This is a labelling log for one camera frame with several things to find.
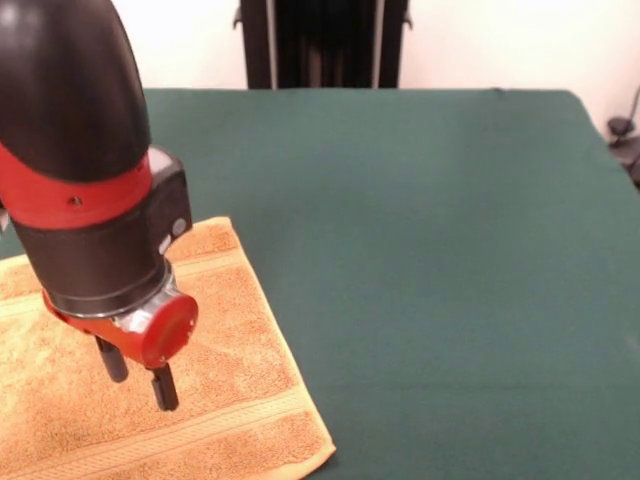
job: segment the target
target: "table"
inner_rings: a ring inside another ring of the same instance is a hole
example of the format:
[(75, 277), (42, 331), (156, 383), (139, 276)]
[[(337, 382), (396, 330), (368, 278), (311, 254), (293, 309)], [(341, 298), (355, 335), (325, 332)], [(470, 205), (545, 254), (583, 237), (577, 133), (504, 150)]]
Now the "table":
[(640, 203), (576, 97), (147, 98), (334, 437), (313, 478), (640, 478)]

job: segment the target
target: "black object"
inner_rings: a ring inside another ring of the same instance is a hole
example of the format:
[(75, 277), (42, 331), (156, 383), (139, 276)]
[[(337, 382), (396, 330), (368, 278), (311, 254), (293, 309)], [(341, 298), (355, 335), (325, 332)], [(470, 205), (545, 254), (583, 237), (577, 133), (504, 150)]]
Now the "black object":
[(0, 0), (0, 12), (12, 22), (0, 29), (0, 142), (61, 180), (104, 181), (137, 165), (149, 122), (111, 2)]
[(111, 380), (116, 383), (124, 382), (129, 376), (129, 369), (118, 347), (100, 337), (96, 337), (96, 343)]
[(623, 138), (636, 128), (633, 120), (625, 117), (613, 117), (607, 122), (609, 132), (617, 138)]
[(241, 0), (240, 21), (251, 89), (396, 88), (411, 23), (408, 0)]
[(180, 404), (178, 401), (178, 392), (176, 392), (176, 386), (173, 382), (173, 375), (171, 374), (169, 364), (167, 363), (161, 368), (154, 368), (151, 371), (153, 372), (151, 385), (156, 394), (156, 400), (160, 410), (166, 412), (178, 408)]

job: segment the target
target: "orange towel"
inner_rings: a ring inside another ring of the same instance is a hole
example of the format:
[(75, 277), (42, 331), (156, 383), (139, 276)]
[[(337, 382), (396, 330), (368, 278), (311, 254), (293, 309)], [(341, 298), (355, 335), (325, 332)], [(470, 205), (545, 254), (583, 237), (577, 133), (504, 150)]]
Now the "orange towel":
[(299, 479), (335, 447), (226, 218), (169, 252), (200, 319), (171, 362), (109, 380), (93, 339), (47, 314), (26, 257), (0, 262), (0, 480)]

